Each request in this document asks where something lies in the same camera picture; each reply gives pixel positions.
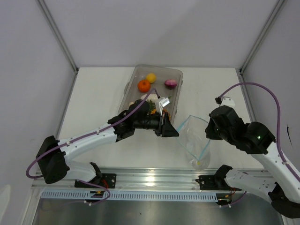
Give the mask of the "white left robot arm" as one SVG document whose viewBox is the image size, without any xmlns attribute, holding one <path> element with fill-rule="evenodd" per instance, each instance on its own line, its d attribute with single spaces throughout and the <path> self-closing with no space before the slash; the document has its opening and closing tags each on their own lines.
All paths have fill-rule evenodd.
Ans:
<svg viewBox="0 0 300 225">
<path fill-rule="evenodd" d="M 79 163 L 74 158 L 97 146 L 112 144 L 134 135 L 136 129 L 153 130 L 158 137 L 178 137 L 179 133 L 166 111 L 152 113 L 147 101 L 137 100 L 106 124 L 82 136 L 56 140 L 44 139 L 36 160 L 46 184 L 62 179 L 75 180 L 76 188 L 107 187 L 96 163 Z"/>
</svg>

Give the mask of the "clear zip top bag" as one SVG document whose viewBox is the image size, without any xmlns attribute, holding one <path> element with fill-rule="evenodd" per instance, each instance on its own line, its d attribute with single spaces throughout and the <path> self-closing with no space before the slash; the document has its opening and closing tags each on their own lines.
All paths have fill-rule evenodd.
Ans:
<svg viewBox="0 0 300 225">
<path fill-rule="evenodd" d="M 189 115 L 177 128 L 176 141 L 185 155 L 185 160 L 196 170 L 208 168 L 210 164 L 210 139 L 206 138 L 208 122 Z"/>
</svg>

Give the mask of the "toy pineapple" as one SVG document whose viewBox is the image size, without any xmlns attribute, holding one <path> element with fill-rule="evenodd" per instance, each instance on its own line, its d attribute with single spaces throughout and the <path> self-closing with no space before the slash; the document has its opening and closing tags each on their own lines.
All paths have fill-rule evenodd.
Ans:
<svg viewBox="0 0 300 225">
<path fill-rule="evenodd" d="M 155 113 L 156 112 L 156 105 L 155 105 L 155 102 L 156 101 L 146 101 L 146 102 L 148 102 L 149 103 L 149 105 L 150 105 L 150 112 L 151 112 L 151 114 L 153 114 L 153 113 Z"/>
</svg>

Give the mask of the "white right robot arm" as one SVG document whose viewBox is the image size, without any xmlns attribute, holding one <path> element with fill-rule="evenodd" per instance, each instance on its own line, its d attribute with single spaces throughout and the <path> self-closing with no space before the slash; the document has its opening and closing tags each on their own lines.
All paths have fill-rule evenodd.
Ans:
<svg viewBox="0 0 300 225">
<path fill-rule="evenodd" d="M 242 189 L 267 202 L 281 215 L 300 217 L 300 172 L 279 149 L 279 141 L 260 122 L 244 123 L 235 110 L 222 105 L 209 114 L 205 129 L 207 138 L 224 140 L 236 149 L 250 155 L 267 170 L 273 181 L 255 178 L 222 165 L 214 174 L 214 184 Z"/>
</svg>

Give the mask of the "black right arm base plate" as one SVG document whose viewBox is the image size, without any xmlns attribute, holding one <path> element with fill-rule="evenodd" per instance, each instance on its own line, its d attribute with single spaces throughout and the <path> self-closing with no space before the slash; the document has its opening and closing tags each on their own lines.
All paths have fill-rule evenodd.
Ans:
<svg viewBox="0 0 300 225">
<path fill-rule="evenodd" d="M 214 175 L 199 175 L 195 181 L 199 184 L 201 190 L 230 191 L 235 189 L 237 191 L 241 191 L 241 189 L 237 187 L 230 187 L 226 184 L 224 179 L 218 178 Z"/>
</svg>

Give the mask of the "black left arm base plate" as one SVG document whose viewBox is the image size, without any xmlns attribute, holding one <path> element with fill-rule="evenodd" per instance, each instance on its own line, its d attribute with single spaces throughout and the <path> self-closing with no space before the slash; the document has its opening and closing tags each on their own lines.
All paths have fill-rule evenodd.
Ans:
<svg viewBox="0 0 300 225">
<path fill-rule="evenodd" d="M 117 179 L 117 174 L 115 173 L 103 173 L 102 178 L 95 177 L 91 181 L 89 181 L 89 184 L 82 183 L 79 180 L 75 181 L 75 188 L 95 188 L 96 186 L 102 186 L 107 189 L 109 188 L 115 188 L 116 184 L 116 179 Z"/>
</svg>

